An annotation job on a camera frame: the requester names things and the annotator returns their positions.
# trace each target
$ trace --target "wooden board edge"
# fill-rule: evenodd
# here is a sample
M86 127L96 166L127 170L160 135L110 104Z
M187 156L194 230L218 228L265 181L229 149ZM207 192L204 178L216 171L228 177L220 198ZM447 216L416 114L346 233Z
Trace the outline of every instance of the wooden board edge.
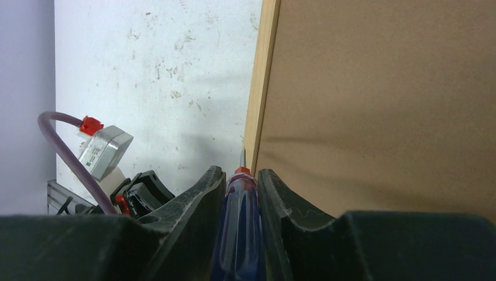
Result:
M281 0L263 0L261 7L259 35L257 37L243 137L243 146L246 150L246 166L250 168L253 174L256 173L280 4Z

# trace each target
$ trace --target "purple cable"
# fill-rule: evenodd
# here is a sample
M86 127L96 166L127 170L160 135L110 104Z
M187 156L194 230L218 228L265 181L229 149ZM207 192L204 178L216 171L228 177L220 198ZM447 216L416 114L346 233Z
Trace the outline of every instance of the purple cable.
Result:
M117 214L112 202L100 188L97 181L93 179L91 174L74 156L72 151L67 147L64 141L58 136L55 129L50 124L50 120L62 121L76 127L80 127L82 121L71 115L60 112L46 111L38 117L38 126L47 139L48 143L55 148L55 152L64 160L66 165L73 171L81 183L86 187L89 193L93 196L95 201L100 205L105 214Z

